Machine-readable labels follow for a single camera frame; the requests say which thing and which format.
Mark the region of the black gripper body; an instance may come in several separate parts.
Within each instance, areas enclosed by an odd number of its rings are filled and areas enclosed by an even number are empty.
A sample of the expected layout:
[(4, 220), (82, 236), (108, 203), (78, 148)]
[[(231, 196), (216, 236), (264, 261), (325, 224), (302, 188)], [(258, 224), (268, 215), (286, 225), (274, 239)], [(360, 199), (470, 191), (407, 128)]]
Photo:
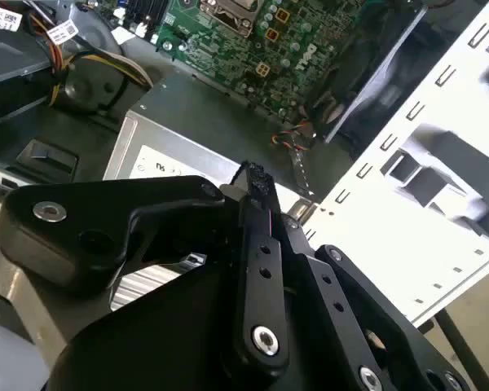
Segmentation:
[(92, 323), (50, 390), (271, 390), (290, 362), (281, 258), (219, 260)]

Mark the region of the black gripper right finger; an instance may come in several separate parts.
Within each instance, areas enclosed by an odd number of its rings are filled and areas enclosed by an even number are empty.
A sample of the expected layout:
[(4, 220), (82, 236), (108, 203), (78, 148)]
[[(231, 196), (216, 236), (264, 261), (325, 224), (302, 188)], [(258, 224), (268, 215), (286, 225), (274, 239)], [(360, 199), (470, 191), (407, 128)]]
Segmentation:
[(469, 385), (333, 245), (310, 247), (264, 174), (289, 290), (290, 362), (271, 390), (467, 390)]

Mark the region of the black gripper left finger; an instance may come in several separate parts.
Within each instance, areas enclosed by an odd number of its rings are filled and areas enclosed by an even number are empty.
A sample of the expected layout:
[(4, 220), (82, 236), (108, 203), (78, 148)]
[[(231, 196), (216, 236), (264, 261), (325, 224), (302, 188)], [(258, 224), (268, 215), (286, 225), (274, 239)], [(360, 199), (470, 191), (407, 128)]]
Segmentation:
[(280, 374), (289, 364), (273, 178), (24, 186), (0, 208), (0, 297), (54, 374)]

